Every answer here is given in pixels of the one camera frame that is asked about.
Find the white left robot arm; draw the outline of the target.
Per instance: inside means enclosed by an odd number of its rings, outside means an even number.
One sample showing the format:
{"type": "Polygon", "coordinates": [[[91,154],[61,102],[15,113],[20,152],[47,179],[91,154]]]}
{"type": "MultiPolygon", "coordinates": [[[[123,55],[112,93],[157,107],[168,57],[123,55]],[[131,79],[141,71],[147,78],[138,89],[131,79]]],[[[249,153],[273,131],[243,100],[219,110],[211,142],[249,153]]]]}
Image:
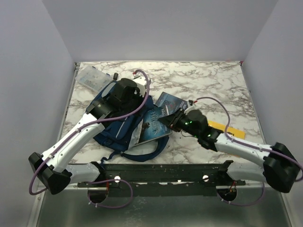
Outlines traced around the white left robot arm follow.
{"type": "Polygon", "coordinates": [[[80,121],[55,145],[42,154],[33,153],[29,162],[34,178],[44,184],[51,194],[58,194],[71,183],[90,182],[99,187],[105,181],[97,163],[82,164],[72,168],[70,160],[93,137],[113,123],[123,122],[139,112],[149,98],[148,78],[123,78],[106,85],[93,99],[80,121]]]}

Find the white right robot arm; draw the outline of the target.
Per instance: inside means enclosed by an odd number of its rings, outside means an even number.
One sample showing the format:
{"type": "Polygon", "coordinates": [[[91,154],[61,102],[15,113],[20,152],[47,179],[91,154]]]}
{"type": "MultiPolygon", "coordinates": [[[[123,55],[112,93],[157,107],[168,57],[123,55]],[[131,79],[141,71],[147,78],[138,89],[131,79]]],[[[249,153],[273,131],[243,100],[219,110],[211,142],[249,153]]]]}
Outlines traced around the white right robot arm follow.
{"type": "Polygon", "coordinates": [[[208,124],[207,117],[199,110],[185,113],[183,109],[158,119],[173,131],[185,131],[197,138],[205,149],[220,151],[250,161],[242,166],[231,163],[227,169],[218,173],[218,181],[229,185],[234,180],[264,182],[273,189],[290,192],[300,168],[289,149],[282,143],[273,146],[237,140],[208,124]]]}

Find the Nineteen Eighty-Four book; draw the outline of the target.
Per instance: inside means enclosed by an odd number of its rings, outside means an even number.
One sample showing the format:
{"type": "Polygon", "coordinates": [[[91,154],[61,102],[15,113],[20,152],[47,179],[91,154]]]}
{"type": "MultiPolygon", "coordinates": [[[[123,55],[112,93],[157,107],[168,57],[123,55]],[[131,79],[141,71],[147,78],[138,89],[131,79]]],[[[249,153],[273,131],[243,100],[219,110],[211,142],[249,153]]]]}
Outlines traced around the Nineteen Eighty-Four book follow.
{"type": "Polygon", "coordinates": [[[186,110],[189,107],[189,102],[166,92],[162,92],[155,105],[157,107],[166,106],[168,114],[173,114],[178,109],[186,110]]]}

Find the blue picture book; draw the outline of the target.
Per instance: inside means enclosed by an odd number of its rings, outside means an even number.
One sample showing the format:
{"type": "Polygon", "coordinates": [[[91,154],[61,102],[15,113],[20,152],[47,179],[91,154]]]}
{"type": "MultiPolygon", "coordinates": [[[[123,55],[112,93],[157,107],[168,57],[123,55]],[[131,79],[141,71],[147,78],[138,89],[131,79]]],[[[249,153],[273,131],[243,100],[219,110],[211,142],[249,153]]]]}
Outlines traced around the blue picture book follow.
{"type": "Polygon", "coordinates": [[[154,107],[149,110],[143,118],[141,134],[136,145],[141,145],[170,135],[172,130],[158,120],[168,114],[169,109],[166,105],[154,107]]]}

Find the navy blue student backpack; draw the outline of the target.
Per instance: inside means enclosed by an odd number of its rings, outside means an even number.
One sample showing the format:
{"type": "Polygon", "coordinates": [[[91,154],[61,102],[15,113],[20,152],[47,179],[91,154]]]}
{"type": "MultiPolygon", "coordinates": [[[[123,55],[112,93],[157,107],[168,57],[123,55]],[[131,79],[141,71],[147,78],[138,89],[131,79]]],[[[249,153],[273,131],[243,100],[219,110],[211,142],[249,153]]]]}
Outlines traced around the navy blue student backpack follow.
{"type": "MultiPolygon", "coordinates": [[[[126,113],[122,114],[118,112],[120,106],[118,96],[125,93],[132,94],[138,90],[139,88],[133,80],[123,78],[119,81],[112,81],[91,101],[86,109],[86,113],[92,114],[97,119],[102,115],[104,115],[106,119],[126,115],[126,113]]],[[[124,153],[130,148],[131,139],[134,138],[134,132],[138,129],[139,124],[143,122],[143,117],[154,107],[153,99],[148,95],[146,102],[138,112],[117,121],[102,122],[105,129],[93,139],[101,146],[107,147],[113,152],[109,157],[103,157],[101,164],[103,164],[104,161],[111,160],[113,156],[118,154],[132,161],[145,162],[154,159],[165,149],[169,141],[169,136],[155,140],[157,147],[149,154],[130,155],[124,153]]]]}

